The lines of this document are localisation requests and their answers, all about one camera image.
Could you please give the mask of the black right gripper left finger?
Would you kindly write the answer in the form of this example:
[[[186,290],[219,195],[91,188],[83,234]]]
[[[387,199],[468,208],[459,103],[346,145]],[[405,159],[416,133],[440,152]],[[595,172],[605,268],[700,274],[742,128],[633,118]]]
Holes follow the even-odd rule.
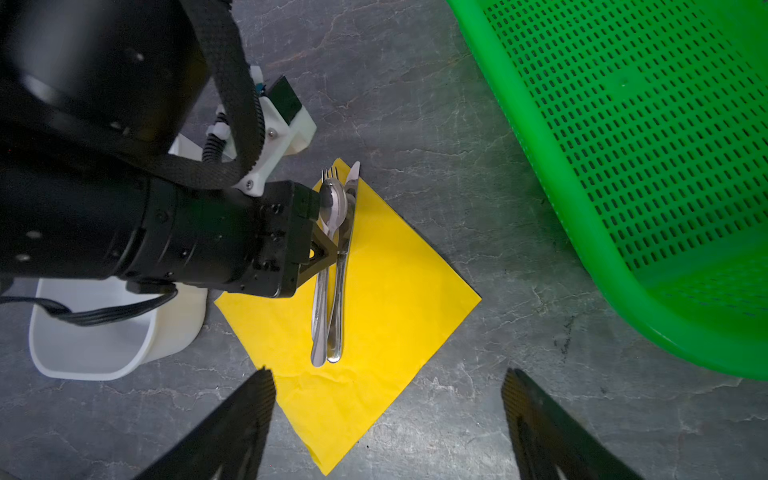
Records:
[[[273,374],[250,376],[139,479],[255,479],[276,402]]]

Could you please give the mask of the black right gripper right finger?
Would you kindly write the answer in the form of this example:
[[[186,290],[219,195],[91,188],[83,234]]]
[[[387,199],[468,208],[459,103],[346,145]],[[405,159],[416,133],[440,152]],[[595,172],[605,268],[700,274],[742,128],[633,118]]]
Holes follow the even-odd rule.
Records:
[[[522,479],[638,479],[536,382],[508,369],[501,397]]]

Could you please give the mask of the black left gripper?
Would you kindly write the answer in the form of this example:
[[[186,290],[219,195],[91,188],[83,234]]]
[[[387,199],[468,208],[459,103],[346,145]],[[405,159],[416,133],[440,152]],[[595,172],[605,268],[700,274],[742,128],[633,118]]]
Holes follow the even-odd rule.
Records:
[[[337,261],[337,245],[316,224],[319,207],[318,192],[292,181],[269,182],[251,197],[152,180],[119,276],[141,293],[182,283],[291,297]]]

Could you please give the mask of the silver spoon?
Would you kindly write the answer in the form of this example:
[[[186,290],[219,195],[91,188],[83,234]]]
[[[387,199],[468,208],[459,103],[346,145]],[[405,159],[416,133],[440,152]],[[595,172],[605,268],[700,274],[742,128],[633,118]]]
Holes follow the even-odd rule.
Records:
[[[330,244],[323,252],[322,269],[317,274],[312,305],[312,350],[311,363],[321,367],[327,359],[328,339],[328,280],[332,256],[338,252],[334,238],[344,223],[348,198],[341,181],[331,176],[332,171],[324,172],[320,187],[320,220],[324,239]]]

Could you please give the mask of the yellow paper napkin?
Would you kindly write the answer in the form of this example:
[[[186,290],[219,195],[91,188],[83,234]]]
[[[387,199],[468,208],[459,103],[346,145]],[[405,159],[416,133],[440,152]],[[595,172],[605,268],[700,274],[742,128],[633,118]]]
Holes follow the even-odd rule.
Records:
[[[329,478],[352,452],[369,451],[367,479],[444,478],[452,453],[433,415],[385,428],[380,419],[481,298],[375,190],[375,174],[360,170],[340,361],[311,364],[312,284],[287,299],[225,293],[217,307],[252,363],[272,371],[314,472]]]

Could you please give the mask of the silver knife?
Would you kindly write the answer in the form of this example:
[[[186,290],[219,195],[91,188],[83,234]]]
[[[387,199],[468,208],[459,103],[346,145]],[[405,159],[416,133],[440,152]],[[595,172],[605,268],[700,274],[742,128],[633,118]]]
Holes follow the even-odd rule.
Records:
[[[360,167],[361,163],[359,161],[352,165],[343,188],[346,198],[346,210],[345,219],[337,229],[339,242],[336,263],[336,281],[327,343],[327,360],[331,363],[339,362],[343,354],[345,282],[354,231]]]

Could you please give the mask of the silver fork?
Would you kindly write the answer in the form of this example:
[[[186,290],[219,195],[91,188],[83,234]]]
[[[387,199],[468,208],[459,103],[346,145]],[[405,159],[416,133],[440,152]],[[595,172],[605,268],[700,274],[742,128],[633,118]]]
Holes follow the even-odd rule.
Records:
[[[321,174],[321,179],[323,182],[331,179],[339,180],[340,176],[338,173],[338,169],[336,167],[329,167],[327,169],[324,169]]]

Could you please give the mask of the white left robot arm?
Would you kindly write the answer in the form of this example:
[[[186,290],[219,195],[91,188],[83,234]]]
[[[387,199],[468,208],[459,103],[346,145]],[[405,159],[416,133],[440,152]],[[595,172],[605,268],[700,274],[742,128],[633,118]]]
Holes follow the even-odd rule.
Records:
[[[334,264],[320,196],[270,180],[315,126],[228,1],[1,5],[1,278],[289,297]]]

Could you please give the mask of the white plastic cutlery tray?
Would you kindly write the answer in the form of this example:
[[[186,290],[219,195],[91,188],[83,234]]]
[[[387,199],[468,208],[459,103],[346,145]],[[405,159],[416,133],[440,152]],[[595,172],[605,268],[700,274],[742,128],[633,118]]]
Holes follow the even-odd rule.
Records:
[[[56,320],[35,306],[29,348],[37,370],[58,379],[109,381],[138,366],[180,352],[197,337],[206,314],[208,291],[179,284],[178,294],[161,308],[106,325],[78,327]],[[149,300],[126,289],[117,278],[41,279],[36,295],[75,311]]]

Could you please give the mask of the green plastic perforated basket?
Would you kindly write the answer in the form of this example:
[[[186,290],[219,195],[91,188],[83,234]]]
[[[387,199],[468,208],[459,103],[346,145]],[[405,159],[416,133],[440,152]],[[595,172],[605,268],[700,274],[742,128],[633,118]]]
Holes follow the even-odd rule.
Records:
[[[584,267],[659,347],[767,376],[767,5],[454,1]]]

